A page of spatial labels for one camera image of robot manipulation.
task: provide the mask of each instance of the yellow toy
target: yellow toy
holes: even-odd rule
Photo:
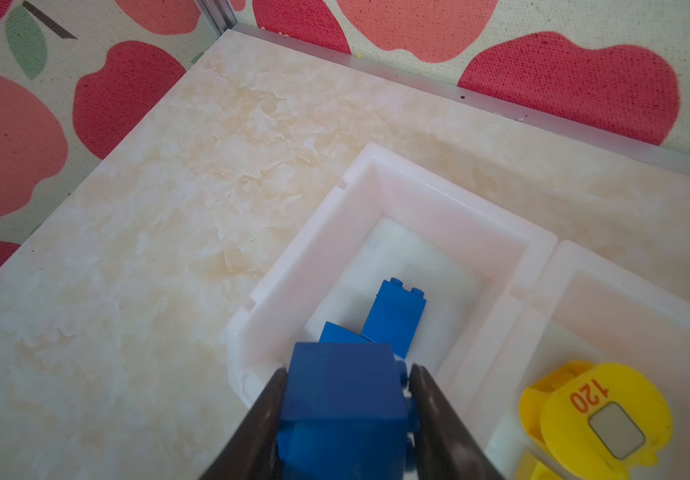
[[[660,391],[619,363],[569,362],[526,389],[521,424],[532,441],[583,480],[628,480],[657,464],[673,425]]]
[[[561,477],[531,453],[526,452],[521,457],[519,469],[515,471],[513,480],[561,480]]]

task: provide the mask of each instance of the plastic container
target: plastic container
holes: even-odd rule
[[[556,243],[369,144],[228,323],[231,386],[251,405],[294,343],[316,341],[325,321],[359,332],[379,283],[395,276],[428,300],[407,361],[434,372],[464,412]]]
[[[657,466],[634,467],[631,478],[690,478],[690,304],[568,241],[528,303],[464,416],[505,477],[531,451],[565,480],[574,478],[528,439],[518,401],[535,380],[569,360],[586,360],[629,365],[668,401],[670,443]]]

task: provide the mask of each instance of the blue toy block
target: blue toy block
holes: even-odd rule
[[[324,343],[369,343],[369,340],[358,333],[353,333],[347,328],[331,322],[323,324],[321,338],[318,341]]]
[[[400,480],[407,415],[389,345],[297,343],[279,421],[282,478]]]
[[[389,343],[393,353],[406,358],[427,300],[422,290],[407,292],[402,285],[395,278],[383,280],[361,335],[375,343]]]

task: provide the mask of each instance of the beige marble tabletop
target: beige marble tabletop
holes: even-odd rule
[[[0,269],[0,478],[196,478],[226,322],[370,140],[690,301],[690,178],[227,32]]]

